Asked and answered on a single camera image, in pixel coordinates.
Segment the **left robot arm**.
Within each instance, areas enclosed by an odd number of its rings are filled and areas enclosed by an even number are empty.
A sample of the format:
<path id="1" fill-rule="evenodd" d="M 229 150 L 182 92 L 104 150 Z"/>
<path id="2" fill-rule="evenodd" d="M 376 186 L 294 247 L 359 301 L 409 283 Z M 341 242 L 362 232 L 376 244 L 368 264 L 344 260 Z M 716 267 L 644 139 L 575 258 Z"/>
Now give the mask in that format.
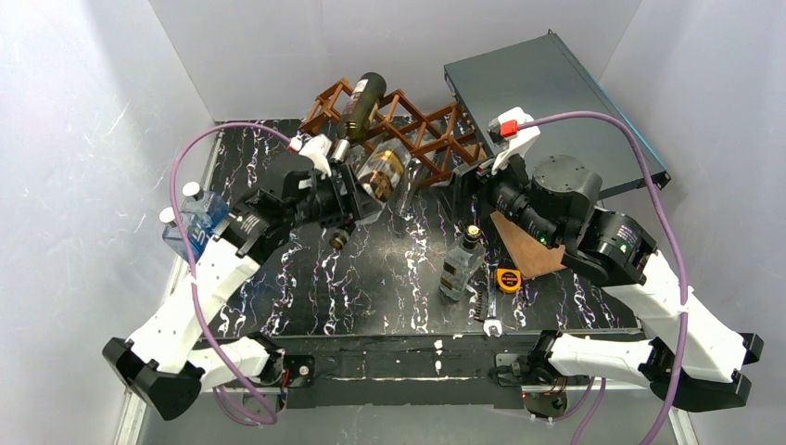
<path id="1" fill-rule="evenodd" d="M 291 152 L 276 157 L 219 223 L 190 275 L 129 337 L 110 339 L 105 360 L 166 421 L 185 413 L 206 388 L 238 381 L 256 393 L 276 384 L 286 371 L 282 348 L 261 334 L 221 344 L 209 322 L 292 230 L 317 223 L 346 239 L 379 216 L 396 184 L 370 166 L 354 171 L 331 160 L 320 170 Z"/>

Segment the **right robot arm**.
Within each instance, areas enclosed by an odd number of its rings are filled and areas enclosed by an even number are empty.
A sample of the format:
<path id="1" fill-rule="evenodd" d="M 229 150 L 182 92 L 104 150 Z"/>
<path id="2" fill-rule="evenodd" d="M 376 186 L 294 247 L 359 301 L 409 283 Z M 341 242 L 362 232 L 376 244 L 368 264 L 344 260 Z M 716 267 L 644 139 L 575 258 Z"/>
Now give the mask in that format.
<path id="1" fill-rule="evenodd" d="M 650 330 L 640 341 L 609 341 L 545 330 L 524 356 L 496 368 L 504 385 L 598 376 L 649 389 L 691 412 L 740 408 L 751 381 L 746 364 L 764 342 L 721 323 L 679 280 L 653 237 L 630 216 L 598 205 L 601 177 L 578 160 L 550 156 L 532 172 L 513 156 L 456 168 L 449 181 L 454 216 L 470 203 L 497 211 L 546 248 L 563 247 L 562 264 L 630 308 Z"/>

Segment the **dark green wine bottle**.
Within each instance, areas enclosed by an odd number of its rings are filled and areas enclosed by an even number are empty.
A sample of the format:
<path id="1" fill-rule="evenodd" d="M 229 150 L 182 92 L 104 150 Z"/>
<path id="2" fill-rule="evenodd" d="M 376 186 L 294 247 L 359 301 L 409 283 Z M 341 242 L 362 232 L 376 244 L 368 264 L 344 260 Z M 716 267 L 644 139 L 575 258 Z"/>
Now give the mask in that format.
<path id="1" fill-rule="evenodd" d="M 361 76 L 341 112 L 331 161 L 343 161 L 366 135 L 386 90 L 387 82 L 382 75 L 370 71 Z"/>

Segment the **clear square liquor bottle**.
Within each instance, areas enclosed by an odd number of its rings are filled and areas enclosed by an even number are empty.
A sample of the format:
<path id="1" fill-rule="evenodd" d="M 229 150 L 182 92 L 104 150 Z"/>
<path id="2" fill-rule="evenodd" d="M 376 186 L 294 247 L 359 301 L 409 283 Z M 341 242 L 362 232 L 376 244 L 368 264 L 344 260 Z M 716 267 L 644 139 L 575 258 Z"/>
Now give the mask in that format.
<path id="1" fill-rule="evenodd" d="M 342 249 L 358 225 L 377 221 L 405 177 L 411 153 L 398 139 L 388 139 L 376 146 L 355 172 L 360 193 L 359 216 L 349 216 L 332 233 L 329 245 Z"/>
<path id="2" fill-rule="evenodd" d="M 440 276 L 440 291 L 453 301 L 460 301 L 469 280 L 483 262 L 486 251 L 481 243 L 481 229 L 468 225 L 448 247 Z"/>

